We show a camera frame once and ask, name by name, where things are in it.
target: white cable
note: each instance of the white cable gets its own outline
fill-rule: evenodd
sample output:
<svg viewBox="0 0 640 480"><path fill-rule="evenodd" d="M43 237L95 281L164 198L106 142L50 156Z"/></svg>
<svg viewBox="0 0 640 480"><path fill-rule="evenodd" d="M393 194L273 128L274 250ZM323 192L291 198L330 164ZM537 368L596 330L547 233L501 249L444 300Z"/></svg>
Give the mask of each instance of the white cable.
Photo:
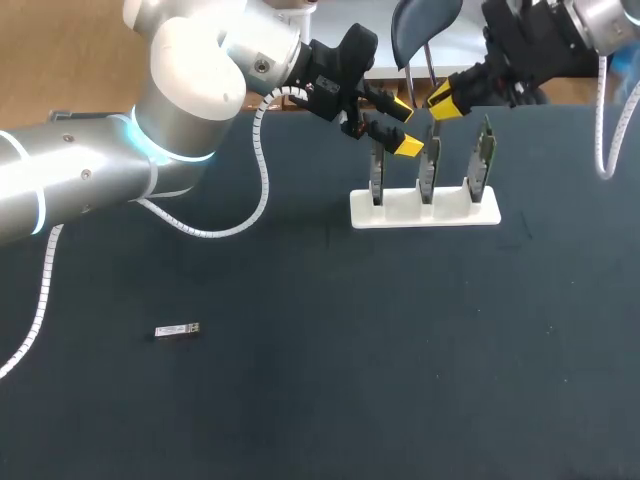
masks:
<svg viewBox="0 0 640 480"><path fill-rule="evenodd" d="M35 342L42 322L44 320L44 314L47 310L47 301L49 300L49 288L51 287L51 274L53 273L53 259L56 254L56 246L58 244L58 237L62 231L64 225L58 225L54 227L49 235L49 242L47 243L47 253L44 257L44 270L42 272L42 284L40 286L40 299L38 300L38 309L36 310L36 316L33 319L31 330L27 334L27 338L24 339L22 346L11 357L11 359L0 368L0 380L6 377L11 370L24 358L27 354L33 342Z"/></svg>
<svg viewBox="0 0 640 480"><path fill-rule="evenodd" d="M249 227L251 227L254 223L258 221L258 219L262 216L266 206L267 201L269 200L269 173L267 171L267 164L264 159L264 153L262 151L262 142L260 139L260 129L262 127L262 119L264 117L265 112L269 108L269 105L273 103L273 101L277 98L293 95L296 98L301 100L307 100L307 92L297 87L283 87L282 89L276 88L270 95L267 95L262 103L260 104L260 108L256 112L255 119L253 121L253 149L256 154L256 160L258 162L258 168L260 169L260 179L262 181L262 194L260 195L260 202L258 203L258 207L256 208L253 215L251 215L247 220L245 220L240 225L230 228L228 230L222 230L218 232L206 232L203 230L198 230L192 227L185 225L184 223L176 220L167 212L162 210L156 204L150 202L149 200L138 200L138 203L143 207L149 209L152 213L160 217L162 220L167 222L169 225L177 228L183 233L188 235L192 235L194 237L213 239L213 238L225 238L230 237L232 235L236 235L240 232L245 231Z"/></svg>
<svg viewBox="0 0 640 480"><path fill-rule="evenodd" d="M611 150L609 151L609 159L607 166L604 166L604 153L603 153L603 136L604 136L604 102L605 93L607 87L607 57L600 57L600 68L598 74L598 99L596 103L596 142L595 142L595 158L596 158L596 171L603 180L609 180L613 178L616 172L616 166L618 165L618 156L620 155L620 148L624 141L624 135L633 116L633 112L640 101L640 82L634 87L629 95L629 99L624 105L622 115L618 121L615 134L613 135L613 141L611 142Z"/></svg>

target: white holder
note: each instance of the white holder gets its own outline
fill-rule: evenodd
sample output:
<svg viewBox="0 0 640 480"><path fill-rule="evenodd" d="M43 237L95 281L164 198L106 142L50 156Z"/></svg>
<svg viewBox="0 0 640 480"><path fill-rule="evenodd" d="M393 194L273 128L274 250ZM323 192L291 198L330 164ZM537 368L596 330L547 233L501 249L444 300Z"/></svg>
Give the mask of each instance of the white holder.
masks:
<svg viewBox="0 0 640 480"><path fill-rule="evenodd" d="M311 14L317 8L317 5L309 5L302 8L281 9L278 10L278 16L289 25L297 25L300 28L300 40L309 43L311 41Z"/></svg>
<svg viewBox="0 0 640 480"><path fill-rule="evenodd" d="M436 187L433 205L424 205L416 188L384 190L384 205L375 206L371 188L351 192L351 223L357 229L426 228L498 225L502 220L493 188L481 203L473 203L464 179L462 187Z"/></svg>

